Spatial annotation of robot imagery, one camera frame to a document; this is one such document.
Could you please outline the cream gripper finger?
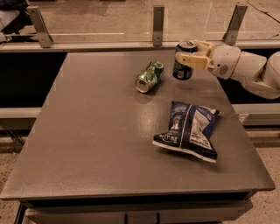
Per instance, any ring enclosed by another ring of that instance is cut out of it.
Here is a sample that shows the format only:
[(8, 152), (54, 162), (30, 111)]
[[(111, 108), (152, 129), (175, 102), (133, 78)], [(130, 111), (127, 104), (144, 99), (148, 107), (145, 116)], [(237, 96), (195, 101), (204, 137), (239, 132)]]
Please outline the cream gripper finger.
[(177, 52), (175, 59), (178, 63), (193, 68), (195, 70), (207, 70), (214, 68), (214, 63), (208, 56), (199, 56), (196, 52)]
[(198, 47), (197, 54), (199, 56), (202, 56), (202, 55), (209, 56), (211, 51), (214, 48), (214, 43), (207, 42), (207, 41), (198, 41), (197, 47)]

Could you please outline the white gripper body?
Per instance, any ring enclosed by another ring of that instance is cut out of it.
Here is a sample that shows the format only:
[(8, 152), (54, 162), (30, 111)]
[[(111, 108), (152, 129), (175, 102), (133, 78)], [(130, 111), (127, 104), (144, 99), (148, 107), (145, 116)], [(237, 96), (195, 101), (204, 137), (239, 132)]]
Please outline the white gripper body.
[(209, 72), (223, 80), (233, 74), (241, 55), (241, 49), (231, 45), (217, 45), (210, 53), (211, 66)]

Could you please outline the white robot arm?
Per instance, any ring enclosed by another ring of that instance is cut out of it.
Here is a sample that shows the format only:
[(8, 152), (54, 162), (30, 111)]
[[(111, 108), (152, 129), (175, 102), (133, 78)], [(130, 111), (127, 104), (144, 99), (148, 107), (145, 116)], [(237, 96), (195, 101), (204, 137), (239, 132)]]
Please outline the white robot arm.
[(280, 53), (264, 56), (231, 45), (215, 45), (191, 40), (197, 52), (177, 52), (180, 64), (195, 70), (208, 70), (223, 80), (238, 81), (250, 93), (275, 100), (280, 96)]

